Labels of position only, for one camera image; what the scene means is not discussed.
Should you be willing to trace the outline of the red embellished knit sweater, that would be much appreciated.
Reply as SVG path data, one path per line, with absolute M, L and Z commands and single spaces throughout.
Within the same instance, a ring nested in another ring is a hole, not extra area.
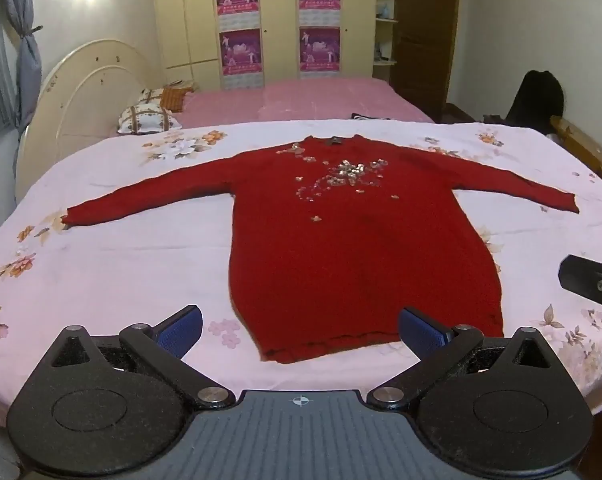
M 231 302 L 263 359 L 290 364 L 396 341 L 406 307 L 502 335 L 496 264 L 459 190 L 576 211 L 573 194 L 511 171 L 351 136 L 175 169 L 72 206 L 64 221 L 233 196 Z

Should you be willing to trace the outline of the black backpack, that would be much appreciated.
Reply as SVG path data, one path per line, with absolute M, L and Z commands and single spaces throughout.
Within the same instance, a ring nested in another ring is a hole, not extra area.
M 561 117 L 563 112 L 564 93 L 558 79 L 549 70 L 530 70 L 523 77 L 505 124 L 551 134 L 555 132 L 551 118 Z

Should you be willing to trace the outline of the white brown patterned pillow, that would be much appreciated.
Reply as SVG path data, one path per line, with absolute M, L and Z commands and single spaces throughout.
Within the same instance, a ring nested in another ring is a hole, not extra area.
M 182 125 L 165 108 L 153 103 L 140 103 L 126 107 L 118 119 L 119 134 L 143 134 L 181 130 Z

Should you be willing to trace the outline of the black white striped cloth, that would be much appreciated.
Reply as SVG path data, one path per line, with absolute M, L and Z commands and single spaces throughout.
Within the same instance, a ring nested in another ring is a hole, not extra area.
M 353 113 L 350 116 L 351 120 L 392 120 L 388 117 L 368 116 L 359 113 Z

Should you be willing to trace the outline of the cream rounded headboard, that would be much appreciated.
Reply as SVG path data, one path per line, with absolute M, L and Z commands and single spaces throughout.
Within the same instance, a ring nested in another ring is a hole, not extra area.
M 120 113 L 160 82 L 158 67 L 120 40 L 94 40 L 69 53 L 46 77 L 19 141 L 16 200 L 56 162 L 113 136 Z

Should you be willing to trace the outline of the orange brown patterned pillow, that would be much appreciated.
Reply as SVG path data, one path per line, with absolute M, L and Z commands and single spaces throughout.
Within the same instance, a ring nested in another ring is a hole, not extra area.
M 164 87 L 161 91 L 160 106 L 172 113 L 182 113 L 184 100 L 188 93 L 194 93 L 192 86 L 188 87 Z

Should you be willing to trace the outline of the brown wooden door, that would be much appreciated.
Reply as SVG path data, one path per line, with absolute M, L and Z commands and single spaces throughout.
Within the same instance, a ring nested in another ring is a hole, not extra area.
M 390 84 L 436 122 L 449 92 L 459 0 L 395 0 Z

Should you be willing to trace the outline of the cream corner shelf unit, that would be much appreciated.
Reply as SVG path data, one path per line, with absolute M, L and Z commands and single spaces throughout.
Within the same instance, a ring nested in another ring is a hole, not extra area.
M 393 54 L 394 27 L 397 26 L 395 16 L 395 0 L 376 0 L 376 29 L 373 76 L 390 82 L 391 68 L 397 64 Z

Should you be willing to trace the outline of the pink checked bed cover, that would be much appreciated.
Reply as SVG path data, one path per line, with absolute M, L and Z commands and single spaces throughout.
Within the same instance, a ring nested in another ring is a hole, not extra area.
M 388 117 L 401 122 L 430 122 L 416 105 L 376 78 L 316 78 L 278 81 L 263 88 L 188 93 L 183 128 L 349 119 L 351 114 Z

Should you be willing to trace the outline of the lower right purple poster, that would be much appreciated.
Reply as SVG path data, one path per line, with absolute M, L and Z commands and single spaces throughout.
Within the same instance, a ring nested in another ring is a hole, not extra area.
M 340 28 L 301 27 L 299 74 L 301 79 L 340 75 Z

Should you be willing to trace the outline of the lower left purple poster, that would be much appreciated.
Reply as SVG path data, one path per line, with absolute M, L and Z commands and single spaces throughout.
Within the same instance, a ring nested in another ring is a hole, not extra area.
M 221 32 L 220 50 L 224 90 L 254 89 L 263 86 L 260 29 Z

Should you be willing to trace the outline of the cream wardrobe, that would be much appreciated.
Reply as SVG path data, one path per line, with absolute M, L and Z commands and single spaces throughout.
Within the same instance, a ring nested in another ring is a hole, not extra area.
M 259 0 L 263 86 L 300 78 L 298 0 Z M 373 76 L 376 0 L 341 0 L 340 75 Z M 162 70 L 203 91 L 224 90 L 215 0 L 155 0 Z

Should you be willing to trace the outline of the upper left purple poster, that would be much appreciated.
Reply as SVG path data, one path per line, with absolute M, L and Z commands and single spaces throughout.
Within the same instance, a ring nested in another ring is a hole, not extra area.
M 220 32 L 260 27 L 259 0 L 215 0 Z

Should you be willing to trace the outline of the grey blue curtain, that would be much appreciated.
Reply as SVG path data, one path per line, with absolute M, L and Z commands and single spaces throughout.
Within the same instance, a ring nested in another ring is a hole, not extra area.
M 16 102 L 13 126 L 19 133 L 30 125 L 42 82 L 42 61 L 34 36 L 33 0 L 1 0 L 7 21 L 17 35 Z

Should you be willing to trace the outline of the wooden bed frame rail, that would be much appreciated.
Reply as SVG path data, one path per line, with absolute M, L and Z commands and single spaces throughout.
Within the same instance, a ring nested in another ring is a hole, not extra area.
M 550 123 L 559 143 L 602 180 L 602 145 L 562 117 L 552 116 Z

